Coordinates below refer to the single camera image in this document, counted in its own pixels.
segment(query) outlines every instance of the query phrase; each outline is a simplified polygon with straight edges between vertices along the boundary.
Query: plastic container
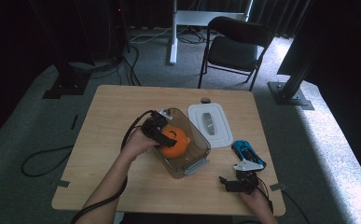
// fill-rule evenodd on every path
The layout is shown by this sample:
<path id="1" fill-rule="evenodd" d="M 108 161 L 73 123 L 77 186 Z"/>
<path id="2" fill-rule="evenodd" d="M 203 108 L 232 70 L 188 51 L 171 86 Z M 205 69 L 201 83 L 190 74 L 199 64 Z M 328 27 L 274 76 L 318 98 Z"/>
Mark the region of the plastic container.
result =
<path id="1" fill-rule="evenodd" d="M 181 110 L 169 108 L 165 110 L 165 113 L 172 117 L 172 119 L 167 119 L 168 124 L 181 128 L 190 142 L 186 152 L 175 159 L 164 158 L 157 147 L 155 151 L 173 178 L 179 179 L 186 175 L 192 175 L 209 162 L 207 156 L 210 153 L 210 144 Z"/>

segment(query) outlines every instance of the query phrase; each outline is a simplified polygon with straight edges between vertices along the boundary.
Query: wooden table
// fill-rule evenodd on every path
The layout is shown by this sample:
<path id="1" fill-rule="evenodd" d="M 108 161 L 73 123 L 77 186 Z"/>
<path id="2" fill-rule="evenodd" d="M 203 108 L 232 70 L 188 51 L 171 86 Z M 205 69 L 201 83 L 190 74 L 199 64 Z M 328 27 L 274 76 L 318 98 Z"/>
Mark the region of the wooden table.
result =
<path id="1" fill-rule="evenodd" d="M 221 91 L 156 87 L 101 86 L 76 140 L 62 181 L 52 200 L 55 209 L 79 210 L 100 183 L 118 156 L 125 132 L 147 110 L 176 107 L 187 114 L 190 105 L 202 97 L 221 104 L 229 120 L 234 140 L 247 140 L 267 163 L 257 175 L 267 186 L 277 177 L 255 99 L 249 91 Z M 235 180 L 233 164 L 239 163 L 230 147 L 213 148 L 209 163 L 194 175 L 174 179 L 150 149 L 133 162 L 128 187 L 122 194 L 119 212 L 251 215 L 236 193 L 225 191 L 219 176 Z M 280 191 L 271 191 L 274 215 L 285 213 Z"/>

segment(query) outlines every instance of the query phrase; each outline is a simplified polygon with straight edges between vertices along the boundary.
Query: orange object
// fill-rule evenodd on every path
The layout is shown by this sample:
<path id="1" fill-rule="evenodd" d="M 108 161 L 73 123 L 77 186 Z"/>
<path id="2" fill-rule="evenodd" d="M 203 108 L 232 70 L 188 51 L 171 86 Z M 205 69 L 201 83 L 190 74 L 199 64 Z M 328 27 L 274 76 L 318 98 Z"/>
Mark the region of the orange object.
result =
<path id="1" fill-rule="evenodd" d="M 162 134 L 177 141 L 176 144 L 172 147 L 160 147 L 160 151 L 166 159 L 177 158 L 186 152 L 188 144 L 191 140 L 186 136 L 182 129 L 172 125 L 166 125 L 162 128 Z"/>

